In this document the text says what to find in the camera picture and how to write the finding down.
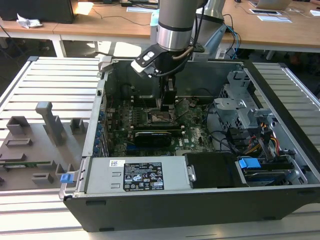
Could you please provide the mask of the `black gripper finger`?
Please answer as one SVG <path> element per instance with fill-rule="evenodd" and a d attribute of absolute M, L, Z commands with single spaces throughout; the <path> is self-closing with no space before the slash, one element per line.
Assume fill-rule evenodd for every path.
<path fill-rule="evenodd" d="M 160 78 L 160 110 L 167 112 L 171 105 L 175 103 L 177 88 L 175 87 L 175 77 Z"/>

